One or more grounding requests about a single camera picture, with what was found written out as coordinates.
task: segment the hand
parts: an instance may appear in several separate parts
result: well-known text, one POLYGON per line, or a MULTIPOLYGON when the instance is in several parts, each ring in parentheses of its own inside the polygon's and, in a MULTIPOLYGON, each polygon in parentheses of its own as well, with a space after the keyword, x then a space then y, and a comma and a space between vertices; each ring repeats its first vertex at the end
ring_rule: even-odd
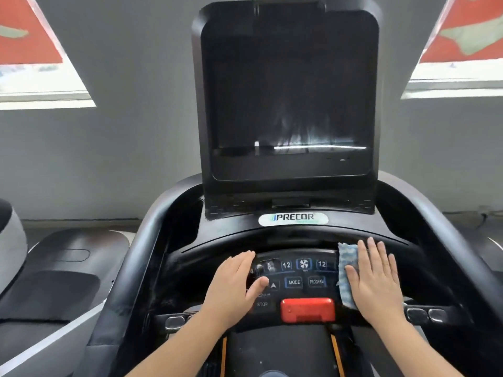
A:
POLYGON ((255 299, 264 291, 269 280, 262 276, 247 291, 247 278, 254 251, 247 251, 224 260, 211 281, 201 314, 207 316, 225 332, 252 308, 255 299))
POLYGON ((374 239, 358 241, 358 267, 346 266, 353 299, 363 317, 378 330, 383 325, 405 320, 403 296, 398 280, 398 270, 393 254, 386 256, 384 243, 376 246, 374 239))

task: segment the window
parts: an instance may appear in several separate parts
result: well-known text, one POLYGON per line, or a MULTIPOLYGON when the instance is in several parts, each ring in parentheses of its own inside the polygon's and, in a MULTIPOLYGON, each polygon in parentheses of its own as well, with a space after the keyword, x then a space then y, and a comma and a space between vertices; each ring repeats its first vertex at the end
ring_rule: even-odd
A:
POLYGON ((402 99, 503 95, 503 0, 447 0, 402 99))
POLYGON ((0 0, 0 109, 95 107, 35 0, 0 0))

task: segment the forearm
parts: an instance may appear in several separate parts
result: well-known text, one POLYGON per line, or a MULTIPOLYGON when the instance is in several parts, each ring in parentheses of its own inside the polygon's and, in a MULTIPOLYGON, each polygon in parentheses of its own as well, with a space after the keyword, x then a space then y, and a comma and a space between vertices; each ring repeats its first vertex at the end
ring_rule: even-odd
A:
POLYGON ((222 334, 199 312, 127 377, 195 377, 222 334))
POLYGON ((463 377, 405 320, 376 331, 405 377, 463 377))

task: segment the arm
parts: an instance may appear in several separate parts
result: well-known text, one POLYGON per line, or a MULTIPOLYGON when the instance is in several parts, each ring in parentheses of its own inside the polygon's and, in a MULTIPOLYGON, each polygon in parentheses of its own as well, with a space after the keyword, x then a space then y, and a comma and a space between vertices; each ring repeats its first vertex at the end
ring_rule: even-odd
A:
POLYGON ((395 257, 384 243, 358 242, 358 268, 346 266, 355 303, 374 327, 405 377, 463 377, 428 344, 403 313, 395 257))
POLYGON ((269 283, 266 277, 259 278, 247 291, 254 257, 255 252, 248 251, 225 260, 201 310, 127 377, 195 377, 223 333, 241 320, 269 283))

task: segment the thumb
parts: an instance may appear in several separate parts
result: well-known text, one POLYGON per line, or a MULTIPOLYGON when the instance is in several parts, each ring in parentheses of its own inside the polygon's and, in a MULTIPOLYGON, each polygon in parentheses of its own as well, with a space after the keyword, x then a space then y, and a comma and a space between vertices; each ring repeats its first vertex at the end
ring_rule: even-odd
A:
POLYGON ((360 283, 360 277, 358 276, 358 272, 355 270, 355 267, 349 265, 346 266, 344 269, 346 270, 346 274, 348 276, 351 291, 355 291, 355 289, 358 288, 358 284, 360 283))
POLYGON ((246 300, 253 303, 256 298, 264 291, 264 289, 269 285, 269 279, 265 276, 261 276, 248 288, 246 295, 246 300))

